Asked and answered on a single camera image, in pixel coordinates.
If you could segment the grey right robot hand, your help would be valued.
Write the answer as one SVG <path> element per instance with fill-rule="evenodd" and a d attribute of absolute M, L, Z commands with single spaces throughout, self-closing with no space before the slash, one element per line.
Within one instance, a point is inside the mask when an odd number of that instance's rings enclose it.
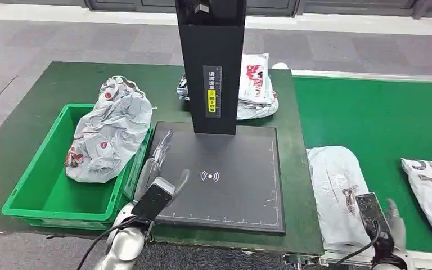
<path fill-rule="evenodd" d="M 389 210 L 386 213 L 388 225 L 390 227 L 391 235 L 394 239 L 394 246 L 400 250 L 406 250 L 406 226 L 403 218 L 399 213 L 399 209 L 395 201 L 391 198 L 387 199 Z"/>

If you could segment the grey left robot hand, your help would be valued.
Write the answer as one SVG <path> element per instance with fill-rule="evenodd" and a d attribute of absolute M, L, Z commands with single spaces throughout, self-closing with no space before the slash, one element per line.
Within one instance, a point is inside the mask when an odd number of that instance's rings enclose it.
<path fill-rule="evenodd" d="M 141 173 L 139 175 L 139 179 L 137 181 L 133 200 L 131 201 L 132 205 L 136 205 L 136 203 L 138 203 L 143 194 L 146 192 L 147 187 L 154 181 L 154 179 L 161 175 L 161 167 L 166 158 L 167 152 L 170 149 L 170 141 L 172 135 L 173 130 L 168 130 L 166 135 L 157 144 L 156 149 L 154 149 L 152 155 L 146 160 L 145 164 L 143 165 Z M 179 182 L 174 185 L 172 199 L 167 203 L 166 206 L 169 206 L 180 195 L 182 189 L 189 180 L 189 176 L 190 170 L 184 169 L 182 171 Z"/>

